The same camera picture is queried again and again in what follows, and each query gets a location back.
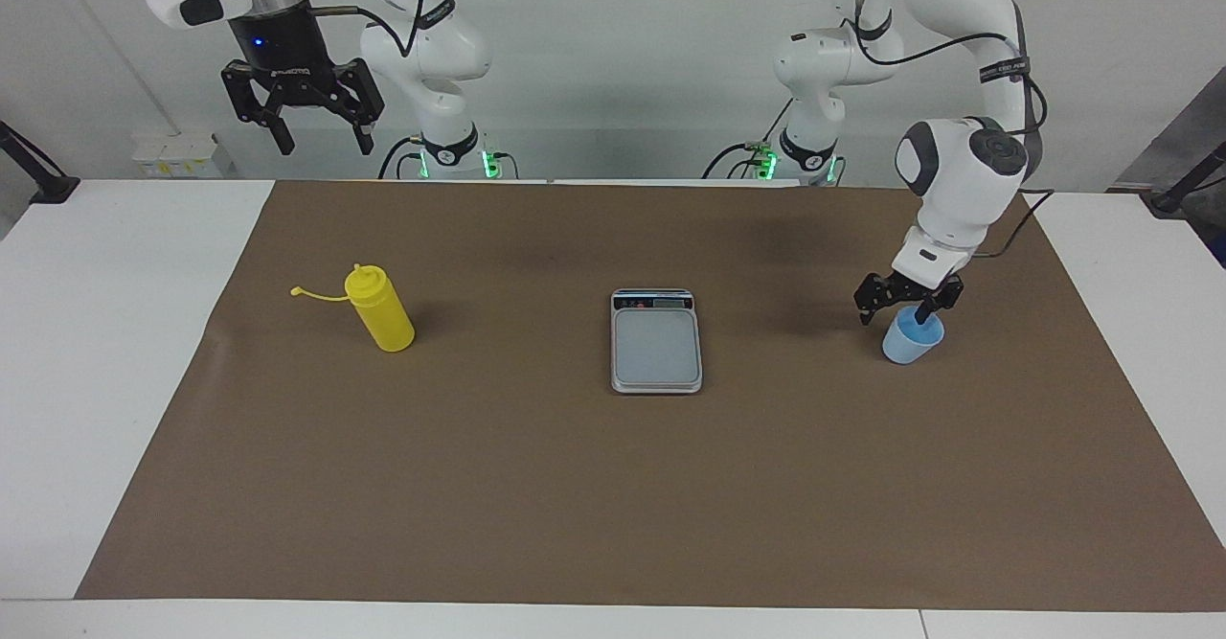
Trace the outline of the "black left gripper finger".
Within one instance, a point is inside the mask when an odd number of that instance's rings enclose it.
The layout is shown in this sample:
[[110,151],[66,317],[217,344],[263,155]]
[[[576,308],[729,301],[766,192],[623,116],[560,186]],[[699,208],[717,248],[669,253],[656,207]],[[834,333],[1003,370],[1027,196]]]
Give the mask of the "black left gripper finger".
[[962,277],[946,277],[942,288],[927,291],[920,298],[920,305],[915,312],[916,323],[928,324],[929,320],[935,320],[938,312],[953,308],[962,296],[964,286]]
[[863,326],[870,325],[877,312],[895,305],[893,277],[868,274],[855,289],[855,305]]

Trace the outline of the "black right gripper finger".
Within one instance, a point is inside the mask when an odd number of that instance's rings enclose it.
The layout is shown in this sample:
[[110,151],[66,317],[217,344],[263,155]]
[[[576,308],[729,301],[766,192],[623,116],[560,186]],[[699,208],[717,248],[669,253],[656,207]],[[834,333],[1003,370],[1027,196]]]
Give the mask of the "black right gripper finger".
[[266,128],[272,134],[281,155],[292,155],[295,142],[284,119],[282,119],[284,86],[280,81],[272,81],[267,88],[266,99],[264,103],[259,102],[257,93],[255,93],[255,86],[261,83],[257,78],[257,71],[249,63],[242,61],[228,63],[222,70],[222,81],[235,117],[242,123],[253,123]]
[[383,115],[385,102],[363,58],[332,67],[331,112],[349,123],[362,155],[374,150],[374,126]]

